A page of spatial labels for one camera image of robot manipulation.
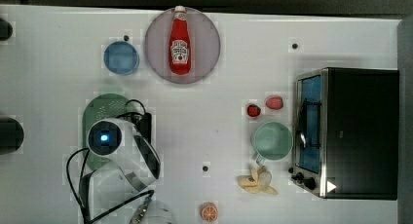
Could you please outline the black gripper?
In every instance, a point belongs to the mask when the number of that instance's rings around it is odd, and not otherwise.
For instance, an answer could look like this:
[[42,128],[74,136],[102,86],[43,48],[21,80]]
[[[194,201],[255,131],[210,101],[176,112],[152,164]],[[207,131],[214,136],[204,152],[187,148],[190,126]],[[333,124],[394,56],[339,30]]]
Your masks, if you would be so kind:
[[143,115],[133,114],[131,120],[135,124],[136,130],[149,143],[152,143],[152,115],[150,113]]

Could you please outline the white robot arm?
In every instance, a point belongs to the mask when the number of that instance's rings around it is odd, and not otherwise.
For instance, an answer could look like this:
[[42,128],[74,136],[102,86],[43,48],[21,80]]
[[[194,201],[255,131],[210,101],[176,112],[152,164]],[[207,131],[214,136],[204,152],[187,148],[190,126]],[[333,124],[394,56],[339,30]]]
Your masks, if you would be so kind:
[[86,224],[140,198],[154,195],[149,188],[160,178],[161,160],[136,124],[106,118],[92,124],[86,134],[87,155],[104,162],[84,175],[79,192]]

